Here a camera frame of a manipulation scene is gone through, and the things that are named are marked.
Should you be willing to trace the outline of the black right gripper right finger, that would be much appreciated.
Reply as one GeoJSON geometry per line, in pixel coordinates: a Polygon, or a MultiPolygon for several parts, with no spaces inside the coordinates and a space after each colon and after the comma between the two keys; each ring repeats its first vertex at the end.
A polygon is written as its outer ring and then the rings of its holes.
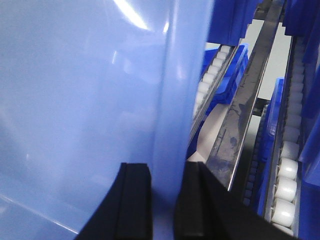
{"type": "Polygon", "coordinates": [[[202,162],[186,162],[174,213],[176,240],[292,240],[236,199],[202,162]]]}

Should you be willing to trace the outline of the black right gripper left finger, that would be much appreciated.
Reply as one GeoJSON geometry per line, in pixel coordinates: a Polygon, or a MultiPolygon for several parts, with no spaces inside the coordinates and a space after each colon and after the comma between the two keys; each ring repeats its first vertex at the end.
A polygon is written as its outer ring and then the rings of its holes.
{"type": "Polygon", "coordinates": [[[145,163],[122,163],[109,192],[77,240],[151,240],[151,174],[145,163]]]}

